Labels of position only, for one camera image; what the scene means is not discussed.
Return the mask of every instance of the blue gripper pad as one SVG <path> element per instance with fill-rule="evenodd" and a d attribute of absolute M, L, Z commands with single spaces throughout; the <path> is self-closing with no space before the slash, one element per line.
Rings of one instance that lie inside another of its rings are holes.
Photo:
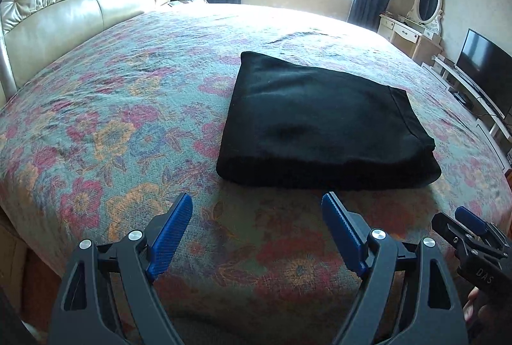
<path fill-rule="evenodd" d="M 167 214 L 161 215 L 161 217 L 168 215 L 167 221 L 162 225 L 153 245 L 148 246 L 149 266 L 146 273 L 151 280 L 156 280 L 169 268 L 176 248 L 178 248 L 192 217 L 192 210 L 192 198 L 184 194 Z"/>
<path fill-rule="evenodd" d="M 367 258 L 367 248 L 365 239 L 359 235 L 357 229 L 352 225 L 350 212 L 336 202 L 328 194 L 322 198 L 322 216 L 331 231 L 332 238 L 338 247 L 345 265 L 350 271 L 362 277 L 368 271 L 368 265 L 365 260 Z"/>
<path fill-rule="evenodd" d="M 455 219 L 479 237 L 487 232 L 487 222 L 463 206 L 460 206 L 455 211 Z"/>

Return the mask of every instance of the tv screen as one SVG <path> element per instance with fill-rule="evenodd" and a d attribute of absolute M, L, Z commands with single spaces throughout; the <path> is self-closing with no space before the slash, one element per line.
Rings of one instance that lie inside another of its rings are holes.
<path fill-rule="evenodd" d="M 507 52 L 470 29 L 457 66 L 473 80 L 477 91 L 483 91 L 505 116 L 508 114 L 512 107 L 512 57 Z"/>

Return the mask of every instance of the bed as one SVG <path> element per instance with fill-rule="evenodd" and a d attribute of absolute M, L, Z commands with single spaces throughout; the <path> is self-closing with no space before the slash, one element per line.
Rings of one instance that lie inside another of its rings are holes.
<path fill-rule="evenodd" d="M 304 12 L 167 1 L 0 6 L 0 203 L 58 274 L 80 240 L 115 241 L 186 191 L 193 217 L 156 283 L 169 314 L 254 343 L 331 341 L 359 281 L 322 222 L 322 193 L 245 188 L 215 172 L 244 50 L 408 92 L 443 173 L 422 189 L 339 193 L 371 226 L 412 242 L 428 234 L 455 268 L 429 225 L 435 213 L 465 205 L 510 225 L 512 194 L 495 154 L 464 125 L 469 114 L 383 37 Z"/>

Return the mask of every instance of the bed frame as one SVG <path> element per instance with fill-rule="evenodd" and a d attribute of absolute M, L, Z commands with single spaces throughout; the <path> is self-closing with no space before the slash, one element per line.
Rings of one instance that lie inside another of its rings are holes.
<path fill-rule="evenodd" d="M 2 0 L 0 107 L 41 69 L 91 37 L 170 0 Z"/>

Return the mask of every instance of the tufted headboard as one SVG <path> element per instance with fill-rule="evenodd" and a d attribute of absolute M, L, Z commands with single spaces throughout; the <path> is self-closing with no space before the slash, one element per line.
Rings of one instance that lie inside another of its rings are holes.
<path fill-rule="evenodd" d="M 2 0 L 0 107 L 41 69 L 98 33 L 169 0 Z"/>

